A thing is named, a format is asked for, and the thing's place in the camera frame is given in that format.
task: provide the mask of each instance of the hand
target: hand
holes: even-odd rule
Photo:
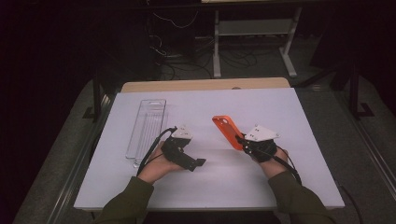
[[[281,148],[277,147],[275,156],[279,157],[283,161],[288,161],[287,153],[288,153],[287,150],[282,150]],[[260,167],[262,168],[262,170],[264,171],[264,173],[268,179],[288,170],[284,165],[280,164],[279,162],[275,161],[274,159],[271,159],[271,160],[265,161],[265,162],[261,162]]]
[[[176,170],[184,170],[177,164],[172,163],[167,160],[163,155],[161,147],[163,142],[158,144],[157,148],[152,152],[151,156],[148,158],[148,163],[146,163],[145,168],[137,176],[139,179],[154,184],[155,181],[161,179],[168,173]]]

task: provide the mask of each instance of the sleeve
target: sleeve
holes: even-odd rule
[[[291,172],[283,172],[268,180],[279,212],[290,214],[292,224],[335,223],[320,198],[310,189],[299,185]]]
[[[125,190],[110,200],[92,224],[135,223],[145,214],[154,187],[133,176]]]

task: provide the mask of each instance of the smartphone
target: smartphone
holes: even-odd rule
[[[224,134],[233,148],[242,150],[243,146],[238,143],[236,136],[244,138],[244,135],[239,132],[233,120],[226,115],[219,115],[212,118],[213,122],[218,126],[219,130]]]

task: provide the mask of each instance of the white tabletop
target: white tabletop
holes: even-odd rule
[[[180,171],[154,185],[150,210],[274,209],[275,197],[260,167],[236,151],[212,121],[228,115],[247,133],[255,124],[280,133],[276,143],[293,159],[303,184],[328,208],[344,202],[318,148],[304,111],[292,88],[156,91],[119,93],[108,116],[75,207],[100,210],[122,192],[136,174],[125,158],[142,100],[165,99],[167,127],[186,125],[193,138],[185,147],[191,157],[206,159],[194,172]]]

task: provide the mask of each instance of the clear plastic container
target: clear plastic container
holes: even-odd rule
[[[142,100],[137,112],[134,130],[129,142],[126,158],[134,160],[138,167],[155,138],[166,128],[166,100]]]

